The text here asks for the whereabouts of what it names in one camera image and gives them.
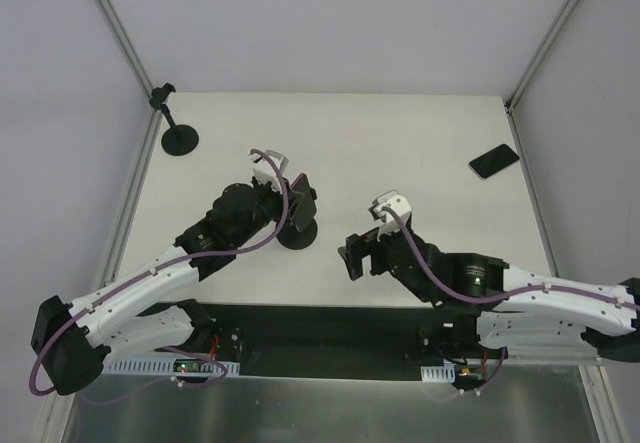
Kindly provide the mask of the black phone stand round base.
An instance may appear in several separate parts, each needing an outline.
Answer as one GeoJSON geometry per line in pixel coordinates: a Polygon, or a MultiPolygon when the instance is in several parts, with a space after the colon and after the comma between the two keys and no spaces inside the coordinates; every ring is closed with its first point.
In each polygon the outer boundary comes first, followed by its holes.
{"type": "Polygon", "coordinates": [[[310,225],[303,232],[298,232],[296,228],[293,226],[290,219],[290,209],[293,203],[293,195],[291,194],[291,191],[289,192],[289,195],[292,196],[292,202],[289,204],[288,215],[285,220],[285,224],[283,228],[280,230],[280,232],[277,235],[277,240],[280,243],[280,245],[286,249],[295,250],[295,251],[303,250],[311,246],[314,243],[315,239],[317,238],[317,234],[318,234],[318,224],[316,221],[317,206],[316,206],[315,217],[313,218],[310,225]]]}

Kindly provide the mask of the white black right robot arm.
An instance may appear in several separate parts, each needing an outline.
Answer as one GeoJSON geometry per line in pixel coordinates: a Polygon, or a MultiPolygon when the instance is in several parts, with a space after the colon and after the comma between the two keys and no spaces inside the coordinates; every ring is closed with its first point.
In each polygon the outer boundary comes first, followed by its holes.
{"type": "Polygon", "coordinates": [[[372,229],[338,253],[351,280],[389,274],[419,301],[447,313],[427,338],[469,358],[502,348],[591,348],[612,361],[639,360],[639,282],[588,285],[546,277],[477,253],[446,253],[413,231],[372,229]]]}

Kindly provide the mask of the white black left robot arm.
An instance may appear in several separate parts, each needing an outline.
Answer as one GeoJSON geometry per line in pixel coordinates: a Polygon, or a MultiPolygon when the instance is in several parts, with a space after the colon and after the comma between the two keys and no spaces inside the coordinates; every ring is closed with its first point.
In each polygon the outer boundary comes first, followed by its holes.
{"type": "Polygon", "coordinates": [[[315,200],[305,175],[293,181],[255,176],[250,183],[231,184],[203,218],[132,276],[70,302],[59,296],[45,300],[31,337],[37,355],[31,374],[45,371],[52,385],[41,390],[31,380],[31,392],[77,393],[108,366],[150,350],[204,350],[219,330],[201,303],[191,298],[157,312],[151,307],[272,239],[292,248],[293,237],[315,234],[312,215],[304,224],[297,218],[302,203],[315,200]]]}

